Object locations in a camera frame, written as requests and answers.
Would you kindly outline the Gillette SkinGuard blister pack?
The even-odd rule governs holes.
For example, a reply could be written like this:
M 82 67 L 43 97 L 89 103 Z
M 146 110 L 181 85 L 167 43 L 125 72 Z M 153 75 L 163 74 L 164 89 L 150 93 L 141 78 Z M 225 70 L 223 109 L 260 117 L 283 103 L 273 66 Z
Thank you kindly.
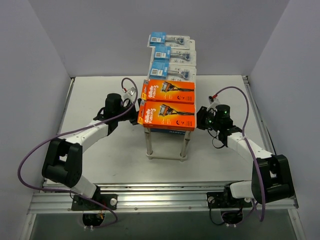
M 195 67 L 197 65 L 197 53 L 195 50 L 176 49 L 170 46 L 156 46 L 151 54 L 151 62 L 154 61 Z

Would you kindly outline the clear blue-card razor blister pack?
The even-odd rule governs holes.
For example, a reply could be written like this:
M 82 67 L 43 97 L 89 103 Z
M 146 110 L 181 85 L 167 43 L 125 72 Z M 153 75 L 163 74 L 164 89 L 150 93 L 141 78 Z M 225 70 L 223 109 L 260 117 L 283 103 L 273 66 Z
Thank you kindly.
M 147 77 L 149 79 L 195 82 L 197 69 L 194 66 L 171 64 L 169 62 L 154 61 Z

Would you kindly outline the orange Fusion5 razor box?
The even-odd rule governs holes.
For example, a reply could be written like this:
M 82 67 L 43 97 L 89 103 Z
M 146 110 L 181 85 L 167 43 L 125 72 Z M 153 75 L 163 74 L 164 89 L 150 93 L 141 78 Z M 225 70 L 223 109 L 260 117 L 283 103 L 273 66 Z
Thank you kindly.
M 196 108 L 193 104 L 142 101 L 137 123 L 145 128 L 194 131 Z
M 196 85 L 189 81 L 147 79 L 143 81 L 141 99 L 193 105 L 196 101 Z

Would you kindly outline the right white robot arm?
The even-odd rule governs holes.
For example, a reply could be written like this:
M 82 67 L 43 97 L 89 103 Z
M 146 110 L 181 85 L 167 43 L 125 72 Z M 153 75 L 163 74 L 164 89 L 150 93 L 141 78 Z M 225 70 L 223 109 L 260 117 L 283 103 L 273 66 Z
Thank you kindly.
M 198 129 L 215 131 L 223 146 L 252 163 L 251 179 L 230 183 L 222 193 L 225 205 L 232 207 L 245 198 L 266 204 L 295 195 L 288 159 L 283 154 L 276 155 L 263 149 L 246 137 L 243 129 L 234 125 L 230 106 L 202 106 L 196 120 Z

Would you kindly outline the blue Harry's box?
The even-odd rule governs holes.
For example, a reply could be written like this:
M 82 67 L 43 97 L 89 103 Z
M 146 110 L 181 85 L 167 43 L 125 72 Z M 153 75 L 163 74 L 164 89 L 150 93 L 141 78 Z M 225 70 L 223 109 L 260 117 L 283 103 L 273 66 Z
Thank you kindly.
M 184 135 L 186 133 L 183 130 L 160 129 L 160 128 L 151 128 L 150 131 L 155 133 L 175 134 L 175 135 Z

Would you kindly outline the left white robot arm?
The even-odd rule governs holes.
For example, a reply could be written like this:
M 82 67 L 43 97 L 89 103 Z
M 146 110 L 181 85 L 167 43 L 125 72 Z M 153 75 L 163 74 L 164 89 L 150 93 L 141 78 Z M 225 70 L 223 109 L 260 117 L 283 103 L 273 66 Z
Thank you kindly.
M 99 140 L 109 136 L 119 122 L 137 124 L 138 112 L 135 104 L 138 94 L 128 90 L 124 96 L 109 93 L 93 120 L 83 130 L 69 133 L 68 137 L 57 137 L 50 141 L 42 167 L 42 176 L 62 184 L 83 196 L 83 204 L 95 210 L 101 203 L 100 188 L 83 176 L 83 153 Z

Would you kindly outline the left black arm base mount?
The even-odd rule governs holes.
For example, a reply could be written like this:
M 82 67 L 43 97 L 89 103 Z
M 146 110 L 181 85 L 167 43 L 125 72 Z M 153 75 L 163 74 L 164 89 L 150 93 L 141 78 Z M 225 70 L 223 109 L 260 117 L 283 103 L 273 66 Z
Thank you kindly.
M 98 199 L 95 199 L 96 202 L 100 203 L 96 204 L 90 200 L 84 199 L 78 195 L 73 196 L 71 210 L 72 211 L 99 211 L 99 210 L 106 210 L 105 207 L 109 208 L 110 210 L 116 210 L 118 204 L 118 195 L 111 193 L 111 194 L 102 194 Z

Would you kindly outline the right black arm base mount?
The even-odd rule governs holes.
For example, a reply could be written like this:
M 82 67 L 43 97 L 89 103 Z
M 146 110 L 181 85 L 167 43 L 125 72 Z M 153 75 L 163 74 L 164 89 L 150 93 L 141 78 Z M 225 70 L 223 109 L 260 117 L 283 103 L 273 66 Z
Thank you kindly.
M 223 192 L 207 192 L 207 206 L 211 209 L 241 209 L 250 208 L 252 203 L 246 202 L 244 198 L 233 198 Z

